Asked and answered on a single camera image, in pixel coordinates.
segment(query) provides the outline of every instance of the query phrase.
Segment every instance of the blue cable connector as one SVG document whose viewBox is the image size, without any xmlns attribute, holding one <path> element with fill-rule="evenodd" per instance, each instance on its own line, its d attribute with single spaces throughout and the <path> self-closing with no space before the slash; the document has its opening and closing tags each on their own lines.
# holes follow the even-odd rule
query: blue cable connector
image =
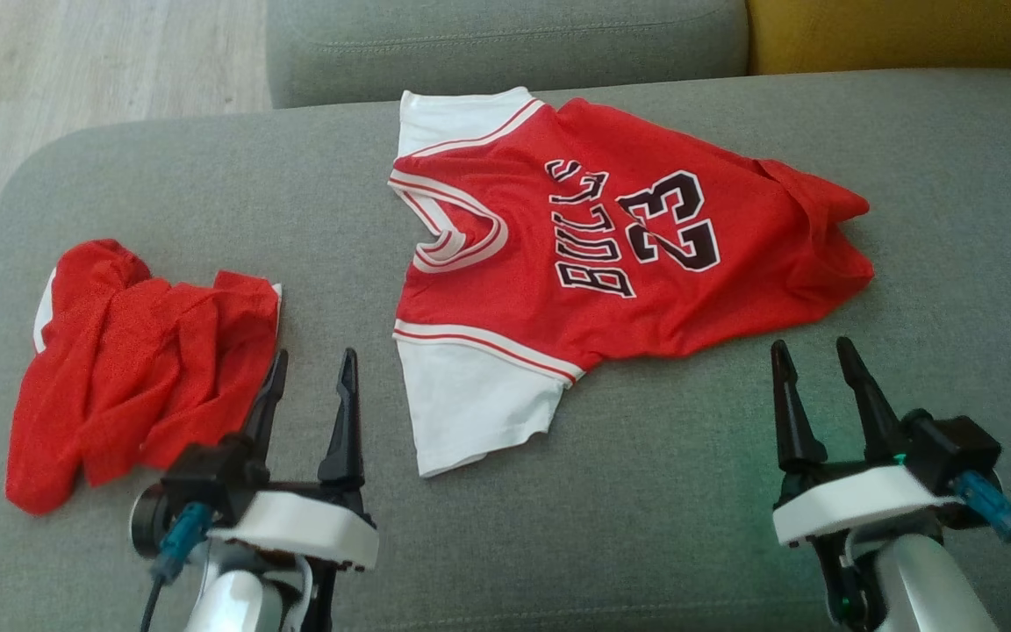
<svg viewBox="0 0 1011 632">
<path fill-rule="evenodd" d="M 213 511 L 204 503 L 190 503 L 166 532 L 160 545 L 161 552 L 151 564 L 151 576 L 170 585 L 177 579 L 189 559 L 190 551 L 201 540 L 213 524 Z"/>
<path fill-rule="evenodd" d="M 990 523 L 1001 541 L 1011 543 L 1011 503 L 986 476 L 973 470 L 955 477 L 954 494 Z"/>
</svg>

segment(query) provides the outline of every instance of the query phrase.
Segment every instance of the sofa cushion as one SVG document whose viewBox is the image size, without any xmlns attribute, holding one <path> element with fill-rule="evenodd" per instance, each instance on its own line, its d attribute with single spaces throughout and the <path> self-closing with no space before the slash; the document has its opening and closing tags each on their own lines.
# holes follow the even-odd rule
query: sofa cushion
<svg viewBox="0 0 1011 632">
<path fill-rule="evenodd" d="M 272 103 L 469 95 L 731 77 L 743 0 L 270 0 Z"/>
<path fill-rule="evenodd" d="M 832 459 L 860 454 L 834 339 L 851 336 L 899 412 L 966 413 L 1004 445 L 1011 495 L 1011 71 L 880 71 L 635 85 L 585 96 L 774 157 L 865 196 L 847 236 L 876 279 L 825 321 L 783 332 Z M 216 269 L 284 283 L 292 353 L 269 465 L 308 479 L 342 349 L 361 357 L 366 509 L 376 570 L 338 583 L 339 629 L 827 627 L 817 559 L 775 544 L 768 348 L 608 363 L 565 393 L 549 436 L 432 480 L 417 476 L 393 310 L 427 232 L 385 185 L 396 104 L 132 123 L 74 133 L 0 202 L 0 629 L 132 629 L 148 563 L 127 515 L 157 473 L 81 489 L 33 520 L 3 499 L 10 414 L 57 257 L 117 237 L 171 280 Z M 1001 628 L 1011 548 L 947 536 Z M 163 594 L 180 629 L 199 568 Z"/>
</svg>

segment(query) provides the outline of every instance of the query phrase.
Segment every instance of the basketball jersey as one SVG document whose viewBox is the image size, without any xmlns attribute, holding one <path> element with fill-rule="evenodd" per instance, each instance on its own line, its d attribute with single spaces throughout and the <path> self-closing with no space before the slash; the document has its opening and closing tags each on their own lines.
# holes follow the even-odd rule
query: basketball jersey
<svg viewBox="0 0 1011 632">
<path fill-rule="evenodd" d="M 874 276 L 853 192 L 524 88 L 404 92 L 389 185 L 434 237 L 393 333 L 424 476 L 547 432 L 602 361 L 817 321 Z"/>
</svg>

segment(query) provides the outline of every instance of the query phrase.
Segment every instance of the wooden floor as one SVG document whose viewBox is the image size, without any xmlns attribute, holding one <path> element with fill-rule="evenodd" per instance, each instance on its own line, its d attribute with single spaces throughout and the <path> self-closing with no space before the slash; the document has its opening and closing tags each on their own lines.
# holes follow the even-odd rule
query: wooden floor
<svg viewBox="0 0 1011 632">
<path fill-rule="evenodd" d="M 0 191 L 65 133 L 270 109 L 266 0 L 0 0 Z"/>
</svg>

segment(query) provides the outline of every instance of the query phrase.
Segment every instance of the crumpled red shirt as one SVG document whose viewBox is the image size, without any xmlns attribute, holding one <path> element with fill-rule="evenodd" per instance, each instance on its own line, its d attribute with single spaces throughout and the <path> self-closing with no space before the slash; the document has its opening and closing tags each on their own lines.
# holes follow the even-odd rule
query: crumpled red shirt
<svg viewBox="0 0 1011 632">
<path fill-rule="evenodd" d="M 115 240 L 96 240 L 61 257 L 51 287 L 44 349 L 13 414 L 11 503 L 49 513 L 81 467 L 104 484 L 241 429 L 276 352 L 268 281 L 220 271 L 211 288 L 171 285 Z"/>
</svg>

